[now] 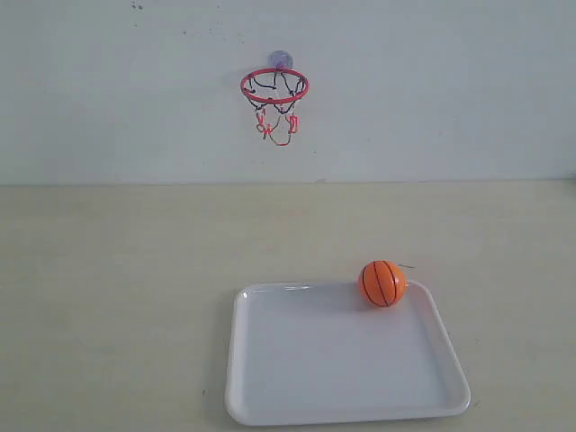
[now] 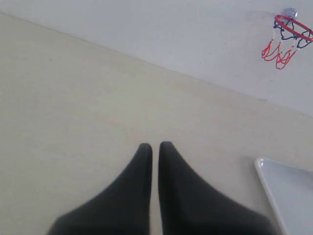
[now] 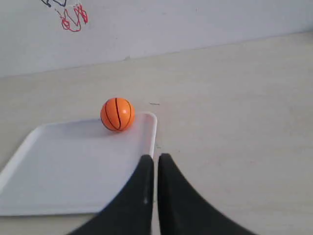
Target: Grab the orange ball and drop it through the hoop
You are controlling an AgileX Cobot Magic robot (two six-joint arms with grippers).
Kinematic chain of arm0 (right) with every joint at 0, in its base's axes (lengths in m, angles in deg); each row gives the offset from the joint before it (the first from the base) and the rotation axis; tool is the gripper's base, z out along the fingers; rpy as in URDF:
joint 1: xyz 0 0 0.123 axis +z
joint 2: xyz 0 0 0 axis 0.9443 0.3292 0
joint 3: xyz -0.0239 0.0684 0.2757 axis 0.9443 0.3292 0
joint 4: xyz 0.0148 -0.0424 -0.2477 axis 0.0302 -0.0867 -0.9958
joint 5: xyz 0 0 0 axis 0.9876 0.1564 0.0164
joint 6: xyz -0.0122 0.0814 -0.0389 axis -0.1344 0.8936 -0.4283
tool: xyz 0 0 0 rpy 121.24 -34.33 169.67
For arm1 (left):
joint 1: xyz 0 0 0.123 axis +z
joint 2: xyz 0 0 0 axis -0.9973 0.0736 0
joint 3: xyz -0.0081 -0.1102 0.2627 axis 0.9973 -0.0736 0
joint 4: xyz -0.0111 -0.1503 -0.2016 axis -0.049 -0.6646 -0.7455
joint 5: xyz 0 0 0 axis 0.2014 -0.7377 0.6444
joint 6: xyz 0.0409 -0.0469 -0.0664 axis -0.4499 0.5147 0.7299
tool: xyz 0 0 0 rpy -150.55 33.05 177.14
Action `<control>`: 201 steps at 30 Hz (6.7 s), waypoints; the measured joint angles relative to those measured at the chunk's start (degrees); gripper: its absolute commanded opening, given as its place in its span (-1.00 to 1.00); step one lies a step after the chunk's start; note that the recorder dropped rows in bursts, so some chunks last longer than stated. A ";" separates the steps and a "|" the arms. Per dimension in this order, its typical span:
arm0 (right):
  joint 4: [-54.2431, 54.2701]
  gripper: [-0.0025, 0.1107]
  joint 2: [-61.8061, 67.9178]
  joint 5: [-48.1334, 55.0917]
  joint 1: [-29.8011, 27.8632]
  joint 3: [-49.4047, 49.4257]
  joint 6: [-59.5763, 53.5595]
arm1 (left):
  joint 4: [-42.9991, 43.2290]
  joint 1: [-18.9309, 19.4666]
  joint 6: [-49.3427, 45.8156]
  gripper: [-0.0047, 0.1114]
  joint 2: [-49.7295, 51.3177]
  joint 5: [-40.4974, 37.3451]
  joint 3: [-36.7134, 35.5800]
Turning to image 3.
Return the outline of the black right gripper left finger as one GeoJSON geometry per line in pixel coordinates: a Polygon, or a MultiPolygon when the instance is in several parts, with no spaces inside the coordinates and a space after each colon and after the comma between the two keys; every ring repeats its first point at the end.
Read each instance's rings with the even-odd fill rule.
{"type": "Polygon", "coordinates": [[[128,182],[101,212],[71,235],[150,235],[154,195],[154,162],[140,157],[128,182]]]}

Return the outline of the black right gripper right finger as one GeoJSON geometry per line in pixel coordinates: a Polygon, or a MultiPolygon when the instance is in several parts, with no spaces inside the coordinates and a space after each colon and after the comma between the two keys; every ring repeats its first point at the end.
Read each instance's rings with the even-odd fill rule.
{"type": "Polygon", "coordinates": [[[157,204],[162,235],[254,234],[210,205],[168,153],[158,159],[157,204]]]}

